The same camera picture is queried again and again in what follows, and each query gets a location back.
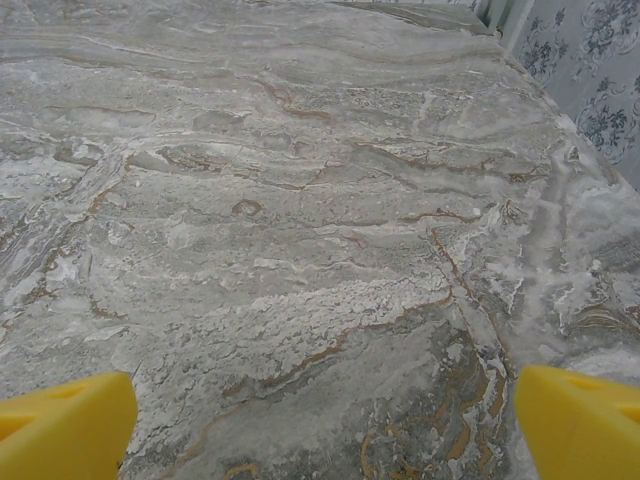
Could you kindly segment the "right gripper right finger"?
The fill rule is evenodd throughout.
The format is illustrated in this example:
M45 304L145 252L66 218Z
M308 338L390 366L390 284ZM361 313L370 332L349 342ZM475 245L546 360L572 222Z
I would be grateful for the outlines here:
M514 405L540 480L640 480L640 388L528 366Z

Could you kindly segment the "aluminium frame post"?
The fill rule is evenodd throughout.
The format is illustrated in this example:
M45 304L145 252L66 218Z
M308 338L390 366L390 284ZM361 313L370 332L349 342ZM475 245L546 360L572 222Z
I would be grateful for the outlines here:
M507 50L514 49L530 8L530 0L471 0L471 10Z

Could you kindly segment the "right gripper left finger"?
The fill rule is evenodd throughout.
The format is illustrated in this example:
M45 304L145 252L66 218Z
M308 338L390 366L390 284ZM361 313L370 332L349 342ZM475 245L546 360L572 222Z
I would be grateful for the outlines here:
M0 400L0 480L117 480L137 413L125 372Z

